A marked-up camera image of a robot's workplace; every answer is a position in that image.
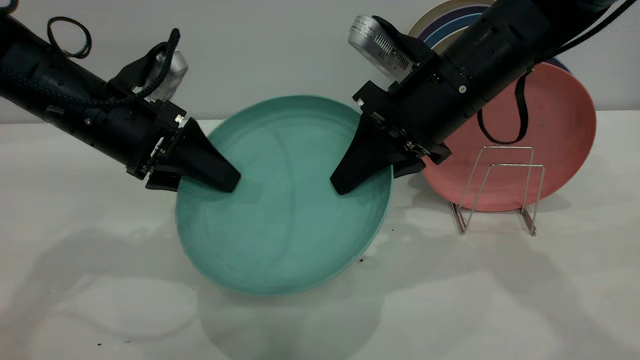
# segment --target plate rim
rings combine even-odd
[[[213,131],[211,131],[211,133],[209,133],[207,135],[207,139],[209,139],[209,137],[215,133],[218,129],[221,129],[225,124],[227,124],[227,122],[229,120],[232,120],[234,117],[244,113],[244,112],[249,112],[250,110],[254,110],[256,107],[259,106],[263,106],[265,104],[268,104],[270,102],[273,101],[286,101],[286,100],[291,100],[292,98],[307,98],[307,99],[315,99],[315,100],[322,100],[322,101],[328,101],[328,102],[332,102],[334,104],[338,104],[342,107],[345,107],[346,109],[349,109],[351,111],[353,111],[354,113],[358,114],[358,112],[356,110],[354,110],[353,108],[349,107],[348,105],[340,102],[340,101],[336,101],[333,100],[331,98],[328,97],[323,97],[323,96],[318,96],[318,95],[286,95],[286,96],[281,96],[281,97],[273,97],[270,99],[266,99],[263,100],[261,102],[258,102],[254,105],[251,105],[245,109],[242,109],[241,111],[237,112],[236,114],[233,114],[232,116],[230,116],[229,118],[225,119],[216,129],[213,129]],[[213,279],[209,274],[207,274],[206,272],[204,272],[201,267],[197,264],[196,261],[193,260],[193,258],[189,255],[189,252],[186,250],[185,248],[185,241],[183,240],[183,237],[180,233],[180,226],[178,225],[178,216],[177,216],[177,212],[178,212],[178,201],[179,201],[179,197],[180,197],[180,191],[178,190],[177,195],[176,195],[176,200],[175,200],[175,209],[174,209],[174,219],[175,219],[175,225],[177,228],[177,232],[178,232],[178,239],[180,242],[180,246],[182,247],[182,251],[183,253],[187,256],[187,258],[189,259],[189,262],[193,265],[193,267],[196,268],[196,270],[198,270],[198,272],[204,276],[207,280],[211,281],[212,283],[214,283],[217,286],[220,286],[221,288],[225,288],[228,290],[232,290],[234,292],[237,293],[242,293],[245,295],[251,295],[251,296],[260,296],[260,297],[279,297],[279,296],[285,296],[285,295],[292,295],[295,293],[301,293],[307,290],[310,290],[312,288],[316,288],[318,286],[321,286],[322,284],[327,283],[328,281],[331,281],[333,278],[335,278],[336,276],[340,275],[342,272],[344,272],[349,266],[353,265],[353,262],[356,261],[356,259],[360,256],[362,256],[362,254],[371,246],[371,243],[378,237],[380,230],[382,229],[382,226],[385,223],[385,220],[387,218],[388,215],[388,211],[389,208],[391,206],[391,200],[393,197],[393,185],[394,185],[394,172],[393,172],[393,167],[389,166],[386,169],[380,170],[382,171],[387,171],[388,172],[388,196],[387,196],[387,201],[384,205],[384,210],[382,211],[381,214],[381,218],[380,221],[378,222],[378,226],[375,228],[375,230],[372,232],[371,237],[369,238],[369,240],[367,241],[367,243],[362,247],[362,249],[353,256],[353,259],[349,262],[347,262],[345,265],[342,265],[340,268],[338,268],[337,270],[334,270],[331,275],[325,277],[323,280],[320,280],[318,282],[314,282],[313,284],[309,284],[307,286],[304,287],[300,287],[300,288],[296,288],[294,290],[289,290],[289,291],[280,291],[278,293],[263,293],[263,292],[259,292],[259,291],[246,291],[246,290],[239,290],[236,288],[233,288],[231,286],[227,286],[226,284],[222,284],[219,281]]]
[[[549,64],[549,63],[539,63],[539,64],[537,64],[537,66],[536,66],[536,67],[540,67],[540,66],[547,68],[547,69],[548,69],[548,71],[551,71],[551,72],[558,72],[558,74],[559,74],[560,76],[568,76],[569,78],[573,79],[573,80],[574,80],[574,82],[575,82],[576,84],[578,84],[578,85],[579,85],[580,89],[581,89],[581,90],[583,90],[583,91],[584,91],[584,93],[587,95],[587,98],[589,99],[589,102],[588,102],[587,104],[585,104],[585,106],[589,106],[589,110],[590,110],[589,112],[590,112],[590,113],[593,113],[593,116],[592,116],[592,117],[589,117],[589,119],[588,119],[588,124],[589,124],[589,125],[593,125],[593,126],[592,126],[592,128],[593,128],[593,136],[589,139],[589,151],[587,151],[586,156],[584,157],[584,159],[582,159],[582,161],[580,162],[580,164],[579,164],[579,166],[577,167],[576,171],[574,171],[574,172],[571,174],[571,176],[569,176],[569,177],[568,177],[568,179],[567,179],[567,180],[565,180],[565,181],[563,182],[563,184],[562,184],[562,185],[557,186],[557,188],[555,188],[555,187],[554,187],[554,188],[551,188],[551,189],[552,189],[552,191],[551,191],[548,195],[546,195],[546,196],[541,196],[541,197],[540,197],[540,201],[542,201],[543,199],[546,199],[547,197],[549,197],[549,196],[551,196],[551,195],[555,194],[556,192],[558,192],[558,190],[560,190],[560,189],[561,189],[561,188],[563,188],[565,185],[567,185],[567,184],[569,183],[569,181],[571,181],[571,180],[576,176],[576,174],[578,174],[578,172],[580,171],[580,169],[584,166],[584,163],[587,161],[587,159],[589,158],[589,155],[591,154],[591,151],[593,150],[593,146],[594,146],[594,143],[595,143],[596,134],[597,134],[597,132],[598,132],[598,119],[597,119],[596,107],[595,107],[595,103],[593,102],[593,98],[591,97],[591,94],[589,93],[589,91],[587,90],[587,88],[584,86],[584,84],[582,84],[582,82],[580,82],[580,80],[578,80],[578,79],[577,79],[577,78],[576,78],[572,73],[570,73],[570,72],[568,72],[568,71],[565,71],[564,69],[562,69],[562,68],[560,68],[560,67],[557,67],[557,66],[555,66],[555,65],[552,65],[552,64]],[[445,196],[445,195],[443,194],[443,192],[442,192],[442,191],[440,191],[440,189],[439,189],[439,188],[437,188],[437,187],[433,186],[433,183],[429,180],[428,172],[431,172],[431,171],[432,171],[433,169],[435,169],[435,168],[437,168],[437,167],[436,167],[436,166],[434,166],[434,165],[432,165],[431,163],[428,163],[428,162],[427,162],[427,163],[426,163],[426,167],[425,167],[425,169],[422,171],[422,176],[423,176],[423,178],[426,180],[426,182],[428,183],[428,185],[429,185],[429,186],[430,186],[430,187],[431,187],[431,188],[432,188],[436,193],[438,193],[440,196],[442,196],[442,198],[443,198],[443,199],[445,199],[445,200],[447,200],[447,201],[449,201],[449,202],[452,202],[452,203],[454,203],[454,204],[459,204],[459,203],[460,203],[460,201],[459,201],[459,200],[455,200],[455,201],[451,200],[448,196]],[[527,201],[527,204],[526,204],[525,206],[529,206],[529,205],[531,205],[531,204],[534,204],[535,202],[536,202],[536,201],[535,201],[535,199],[533,199],[533,202],[531,202],[531,200],[530,200],[530,201]],[[464,206],[464,203],[463,203],[462,208],[464,208],[464,209],[469,209],[468,207]],[[478,203],[478,205],[477,205],[477,207],[476,207],[476,211],[483,211],[483,212],[487,212],[487,213],[500,213],[500,212],[504,212],[504,211],[512,211],[512,210],[515,210],[515,209],[517,209],[517,208],[499,208],[499,209],[489,209],[489,208],[482,207],[482,205],[480,204],[480,202]]]

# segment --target teal plate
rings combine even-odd
[[[284,295],[317,286],[362,255],[387,213],[391,167],[340,196],[329,177],[360,120],[333,100],[291,96],[245,109],[209,140],[242,174],[233,193],[178,189],[184,252],[220,286]]]

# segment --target table surface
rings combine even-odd
[[[174,193],[48,124],[0,125],[0,357],[638,359],[639,135],[640,111],[599,112],[535,238],[515,213],[460,236],[416,174],[396,180],[363,263],[255,298],[191,266]]]

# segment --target red plate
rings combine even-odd
[[[484,107],[484,124],[500,141],[518,136],[520,117],[515,100],[516,83],[509,85]],[[514,146],[531,146],[533,162],[546,174],[540,199],[558,191],[586,160],[596,134],[593,101],[580,81],[555,66],[541,63],[527,78],[525,96],[529,109],[527,136]],[[424,177],[447,200],[459,204],[479,151],[491,143],[471,118],[445,143],[452,155],[441,165],[424,159]],[[488,167],[494,163],[529,163],[531,152],[523,149],[487,149],[478,163],[462,206],[471,208]],[[522,206],[528,168],[494,167],[480,196],[477,210],[507,211]],[[531,170],[527,205],[534,204],[540,185],[540,169]]]

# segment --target black cable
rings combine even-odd
[[[144,88],[139,93],[130,95],[121,99],[109,99],[104,101],[96,101],[96,100],[86,100],[86,99],[80,99],[78,97],[72,97],[67,94],[63,94],[63,93],[51,90],[49,88],[46,88],[44,86],[32,83],[31,81],[23,78],[22,76],[18,75],[17,73],[15,73],[10,69],[5,68],[4,66],[0,66],[0,75],[4,75],[5,77],[18,83],[19,85],[24,86],[30,89],[31,91],[37,92],[41,95],[48,96],[52,100],[57,101],[61,104],[80,106],[80,107],[91,108],[91,109],[117,108],[120,106],[132,104],[136,101],[144,99],[160,86],[160,84],[164,81],[166,75],[169,73],[169,70],[171,68],[171,61],[173,59],[173,53],[175,52],[175,49],[178,46],[178,41],[180,41],[180,31],[178,29],[173,29],[171,32],[171,36],[169,37],[169,41],[167,41],[166,46],[164,47],[164,63],[158,76],[146,88]]]
[[[71,54],[66,50],[60,49],[60,45],[58,45],[56,37],[53,36],[53,29],[51,28],[53,23],[57,21],[69,22],[82,29],[82,31],[84,32],[84,47],[80,51],[75,54]],[[85,57],[89,56],[89,53],[91,52],[91,48],[93,46],[93,41],[91,40],[91,33],[89,32],[89,29],[87,29],[86,26],[82,25],[77,20],[71,19],[66,16],[56,16],[49,19],[49,22],[47,23],[47,36],[49,37],[49,43],[55,50],[63,53],[65,56],[70,58],[84,59]]]
[[[551,59],[551,58],[553,58],[555,56],[558,56],[558,55],[562,54],[563,52],[565,52],[565,51],[567,51],[569,49],[573,49],[574,47],[580,45],[581,43],[589,40],[593,35],[599,33],[601,30],[606,28],[610,23],[614,22],[614,20],[616,20],[618,17],[620,17],[620,15],[622,15],[623,12],[627,11],[631,7],[631,5],[633,5],[636,1],[637,0],[627,0],[627,1],[625,1],[617,9],[615,9],[611,13],[611,15],[609,15],[606,19],[604,19],[602,22],[600,22],[596,26],[594,26],[593,29],[587,31],[582,36],[580,36],[580,37],[578,37],[578,38],[566,43],[565,45],[561,46],[559,49],[556,49],[556,50],[552,51],[551,53],[545,54],[543,59],[541,61],[538,61],[538,63],[543,62],[543,61],[547,61],[548,59]]]
[[[529,128],[529,110],[527,109],[527,99],[524,95],[525,85],[527,84],[527,76],[529,76],[533,72],[533,68],[529,69],[523,76],[518,80],[518,84],[516,85],[516,103],[518,105],[518,113],[520,114],[520,131],[518,132],[518,137],[516,140],[511,142],[503,142],[500,140],[496,140],[494,137],[489,134],[486,127],[484,126],[484,116],[483,111],[480,110],[477,113],[478,117],[478,126],[483,134],[493,143],[497,143],[499,145],[513,145],[514,143],[519,142],[524,139],[527,135],[527,130]]]
[[[9,5],[0,8],[0,15],[10,14],[18,8],[18,0],[9,0]]]

